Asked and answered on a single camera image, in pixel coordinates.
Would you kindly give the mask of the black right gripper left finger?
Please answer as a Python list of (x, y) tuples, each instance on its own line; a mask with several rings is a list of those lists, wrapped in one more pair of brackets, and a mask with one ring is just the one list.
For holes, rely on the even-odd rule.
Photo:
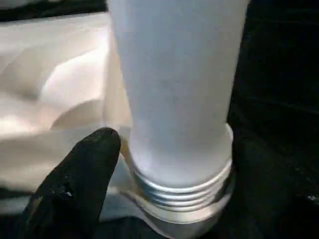
[(31, 195), (14, 237), (92, 238), (120, 148), (119, 134), (109, 127), (76, 143)]

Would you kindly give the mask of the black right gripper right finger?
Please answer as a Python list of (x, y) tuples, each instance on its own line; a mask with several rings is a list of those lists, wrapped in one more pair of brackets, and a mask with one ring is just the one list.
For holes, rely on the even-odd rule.
[(244, 128), (234, 132), (233, 153), (236, 186), (217, 237), (318, 238), (319, 174), (310, 157)]

